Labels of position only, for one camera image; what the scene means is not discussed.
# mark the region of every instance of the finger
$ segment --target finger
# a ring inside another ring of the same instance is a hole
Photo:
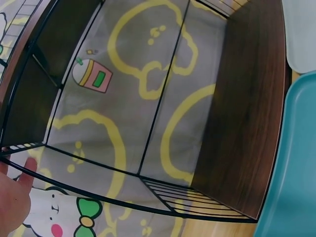
[[[36,160],[34,158],[29,157],[24,165],[24,168],[29,169],[31,171],[36,172],[36,169],[38,167],[38,164],[36,162]],[[18,183],[20,185],[22,185],[26,191],[29,193],[31,191],[32,185],[33,185],[33,181],[34,181],[34,177],[26,174],[26,173],[22,173]]]
[[[0,173],[7,175],[8,173],[8,165],[0,161]]]

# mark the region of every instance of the green label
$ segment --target green label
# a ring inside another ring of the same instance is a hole
[[[105,73],[102,71],[99,71],[97,78],[93,83],[93,86],[99,88],[102,82],[104,81],[104,78],[105,78]]]

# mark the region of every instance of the cartoon face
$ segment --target cartoon face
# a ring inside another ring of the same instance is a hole
[[[6,28],[6,17],[3,12],[0,13],[0,54],[2,53],[3,46],[1,45],[1,41],[3,40],[5,28]]]
[[[102,212],[97,200],[69,196],[57,188],[30,193],[31,211],[24,225],[38,237],[95,237],[94,219]]]
[[[72,236],[79,226],[76,197],[57,190],[32,189],[31,211],[24,225],[39,237]]]

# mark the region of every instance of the human hand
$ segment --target human hand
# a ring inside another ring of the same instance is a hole
[[[28,158],[24,167],[36,171],[37,162]],[[7,176],[8,166],[0,162],[0,237],[7,237],[17,229],[30,212],[29,193],[34,177],[22,173],[17,181]]]

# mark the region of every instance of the green bow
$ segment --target green bow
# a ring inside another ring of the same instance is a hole
[[[101,202],[88,198],[77,198],[80,213],[80,226],[75,230],[74,237],[96,237],[93,230],[94,219],[102,212]]]

